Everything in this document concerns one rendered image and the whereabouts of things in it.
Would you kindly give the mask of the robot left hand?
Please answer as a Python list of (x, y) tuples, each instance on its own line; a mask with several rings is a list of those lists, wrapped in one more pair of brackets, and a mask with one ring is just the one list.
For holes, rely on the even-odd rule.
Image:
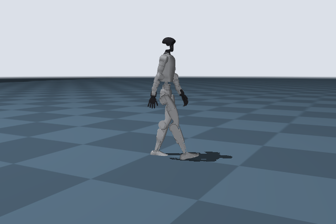
[(187, 98), (186, 95), (184, 95), (184, 92), (183, 92), (182, 89), (180, 90), (180, 92), (181, 92), (181, 94), (179, 94), (179, 95), (182, 97), (182, 100), (183, 100), (183, 102), (184, 102), (184, 105), (183, 105), (183, 106), (186, 106), (186, 105), (188, 104), (188, 98)]

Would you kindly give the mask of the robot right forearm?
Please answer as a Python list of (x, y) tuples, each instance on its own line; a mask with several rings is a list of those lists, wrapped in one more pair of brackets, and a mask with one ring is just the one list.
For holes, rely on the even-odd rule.
[(153, 83), (153, 87), (152, 87), (152, 94), (151, 94), (151, 95), (153, 95), (153, 96), (155, 96), (156, 91), (157, 91), (157, 87), (158, 87), (159, 84), (160, 84), (160, 81), (158, 80), (159, 77), (160, 77), (160, 74), (157, 73), (157, 75), (156, 75), (155, 78), (154, 78), (154, 83)]

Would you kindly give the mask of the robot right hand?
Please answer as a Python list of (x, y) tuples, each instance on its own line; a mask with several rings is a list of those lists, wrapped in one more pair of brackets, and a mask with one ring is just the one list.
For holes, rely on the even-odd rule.
[[(151, 94), (152, 94), (152, 92), (151, 92)], [(151, 95), (151, 98), (149, 99), (149, 104), (150, 104), (150, 107), (151, 107), (151, 104), (152, 104), (152, 108), (153, 108), (153, 104), (154, 104), (154, 108), (155, 108), (155, 102), (156, 102), (156, 105), (158, 106), (158, 103), (157, 103), (155, 97), (156, 97), (156, 95), (155, 96)], [(149, 104), (148, 104), (148, 107), (149, 107)]]

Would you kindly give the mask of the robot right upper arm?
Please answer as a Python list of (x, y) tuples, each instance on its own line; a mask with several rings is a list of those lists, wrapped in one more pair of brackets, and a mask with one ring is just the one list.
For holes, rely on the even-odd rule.
[(166, 55), (162, 55), (159, 58), (159, 66), (157, 68), (157, 73), (160, 74), (160, 77), (158, 80), (163, 80), (164, 79), (164, 75), (162, 74), (164, 68), (165, 68), (165, 64), (168, 62), (168, 56)]

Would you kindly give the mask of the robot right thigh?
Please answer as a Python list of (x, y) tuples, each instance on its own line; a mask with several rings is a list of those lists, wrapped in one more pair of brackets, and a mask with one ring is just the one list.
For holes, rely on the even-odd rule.
[[(162, 94), (161, 97), (159, 98), (159, 101), (162, 105), (166, 105), (166, 110), (170, 116), (170, 118), (173, 120), (173, 123), (171, 123), (169, 125), (169, 130), (170, 130), (170, 126), (172, 124), (177, 125), (177, 127), (179, 126), (179, 117), (178, 117), (178, 111), (176, 108), (176, 105), (174, 103), (174, 101), (172, 100), (172, 98), (168, 95), (168, 94)], [(179, 128), (179, 127), (178, 127)], [(171, 130), (170, 130), (171, 131)]]

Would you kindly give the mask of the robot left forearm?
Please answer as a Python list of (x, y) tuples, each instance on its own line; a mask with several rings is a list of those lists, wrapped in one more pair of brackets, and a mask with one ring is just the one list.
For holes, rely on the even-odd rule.
[(176, 79), (176, 80), (173, 80), (173, 83), (175, 85), (175, 89), (176, 91), (178, 92), (178, 94), (181, 94), (180, 90), (181, 90), (181, 86), (180, 86), (180, 83), (179, 83), (179, 80)]

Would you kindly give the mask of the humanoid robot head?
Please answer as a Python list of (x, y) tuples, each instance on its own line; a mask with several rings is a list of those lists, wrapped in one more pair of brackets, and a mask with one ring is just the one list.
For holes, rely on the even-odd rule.
[(169, 53), (169, 55), (171, 55), (171, 54), (170, 54), (170, 51), (173, 52), (173, 49), (174, 49), (174, 46), (173, 46), (173, 45), (174, 45), (174, 43), (175, 43), (175, 39), (173, 39), (173, 38), (171, 38), (171, 37), (166, 37), (166, 38), (163, 39), (162, 43), (163, 43), (163, 44), (166, 44), (167, 46), (170, 46), (170, 49), (165, 50), (165, 53), (164, 53), (164, 54), (166, 54), (166, 52), (167, 52), (167, 53)]

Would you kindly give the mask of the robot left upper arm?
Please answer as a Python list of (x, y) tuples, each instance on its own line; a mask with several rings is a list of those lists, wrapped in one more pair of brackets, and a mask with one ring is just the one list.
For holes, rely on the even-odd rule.
[(174, 71), (174, 80), (176, 80), (176, 79), (178, 79), (178, 74), (176, 74), (175, 71)]

